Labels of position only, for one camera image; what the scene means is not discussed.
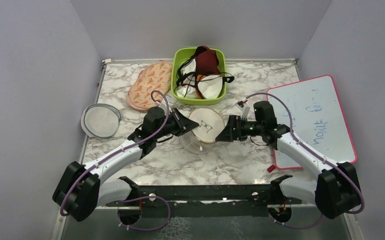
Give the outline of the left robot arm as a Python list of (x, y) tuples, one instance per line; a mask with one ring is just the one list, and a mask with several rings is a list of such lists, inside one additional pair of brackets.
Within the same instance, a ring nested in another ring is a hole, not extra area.
[(62, 216), (72, 216), (78, 222), (85, 220), (100, 205), (114, 201), (122, 201), (128, 206), (134, 204), (138, 192), (132, 181), (123, 178), (107, 182), (107, 179), (148, 155), (160, 138), (180, 137), (199, 126), (176, 108), (168, 114), (160, 107), (150, 108), (143, 123), (116, 149), (86, 164), (70, 163), (52, 200), (59, 205)]

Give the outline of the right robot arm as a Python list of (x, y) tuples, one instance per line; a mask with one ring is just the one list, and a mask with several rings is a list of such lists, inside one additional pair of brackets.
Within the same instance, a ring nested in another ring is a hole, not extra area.
[(269, 198), (274, 203), (280, 204), (287, 198), (299, 199), (316, 205), (328, 219), (364, 210), (357, 171), (351, 163), (330, 159), (297, 137), (291, 127), (279, 124), (268, 101), (256, 102), (253, 109), (254, 121), (230, 115), (216, 141), (245, 141), (248, 137), (260, 136), (266, 145), (289, 156), (316, 178), (305, 181), (286, 175), (273, 180)]

